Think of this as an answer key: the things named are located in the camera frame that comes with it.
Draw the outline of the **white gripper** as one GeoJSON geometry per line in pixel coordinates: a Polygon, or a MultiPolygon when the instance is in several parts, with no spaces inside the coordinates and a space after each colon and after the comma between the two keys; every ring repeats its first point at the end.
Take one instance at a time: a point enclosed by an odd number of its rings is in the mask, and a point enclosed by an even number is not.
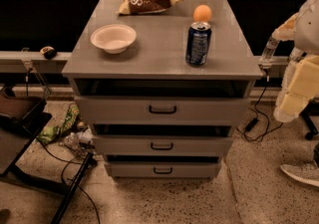
{"type": "Polygon", "coordinates": [[[319,94],[319,57],[310,56],[301,60],[302,55],[301,50],[294,48],[289,56],[282,90],[278,94],[273,113],[278,121],[293,121],[319,94]]]}

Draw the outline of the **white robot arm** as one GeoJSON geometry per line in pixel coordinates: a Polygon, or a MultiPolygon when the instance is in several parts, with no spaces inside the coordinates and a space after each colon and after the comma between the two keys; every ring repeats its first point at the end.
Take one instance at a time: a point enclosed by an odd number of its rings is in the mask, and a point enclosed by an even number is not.
{"type": "Polygon", "coordinates": [[[273,113],[291,122],[319,94],[319,0],[307,0],[272,36],[294,41],[273,113]]]}

